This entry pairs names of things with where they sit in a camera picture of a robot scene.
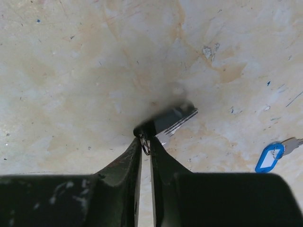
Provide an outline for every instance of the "metal ring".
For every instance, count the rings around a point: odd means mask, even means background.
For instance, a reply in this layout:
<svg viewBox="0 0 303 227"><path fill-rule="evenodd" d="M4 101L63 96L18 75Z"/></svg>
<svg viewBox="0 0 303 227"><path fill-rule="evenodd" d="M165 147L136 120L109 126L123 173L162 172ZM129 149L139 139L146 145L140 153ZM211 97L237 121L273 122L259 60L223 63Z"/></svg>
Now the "metal ring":
<svg viewBox="0 0 303 227"><path fill-rule="evenodd" d="M276 148L274 148L274 150L271 152L271 154L273 155L273 158L274 158L274 160L280 160L282 157L283 157L283 154L284 154L284 151L285 151L285 148L284 148L284 150L283 150L283 153L282 153L282 155L281 155L281 157L280 158L276 158L275 157L275 150L276 150Z"/></svg>
<svg viewBox="0 0 303 227"><path fill-rule="evenodd" d="M143 138L143 135L140 135L140 142L141 142L141 147L143 149L143 152L146 154L146 155L150 155L151 154L151 149L149 148L148 144L147 144L147 141Z"/></svg>

